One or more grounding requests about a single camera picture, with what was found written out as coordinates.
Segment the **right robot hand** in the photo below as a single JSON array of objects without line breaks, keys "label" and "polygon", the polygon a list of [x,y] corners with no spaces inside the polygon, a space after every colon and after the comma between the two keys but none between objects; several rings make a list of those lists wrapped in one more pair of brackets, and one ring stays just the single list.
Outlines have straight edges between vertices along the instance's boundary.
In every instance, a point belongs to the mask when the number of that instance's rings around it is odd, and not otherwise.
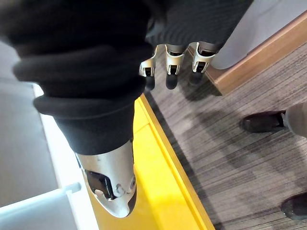
[{"label": "right robot hand", "polygon": [[175,84],[187,46],[213,57],[250,0],[3,0],[0,39],[18,54],[13,73],[43,90],[38,112],[54,118],[92,193],[112,216],[127,217],[137,188],[134,102],[153,84],[154,49],[170,54]]}]

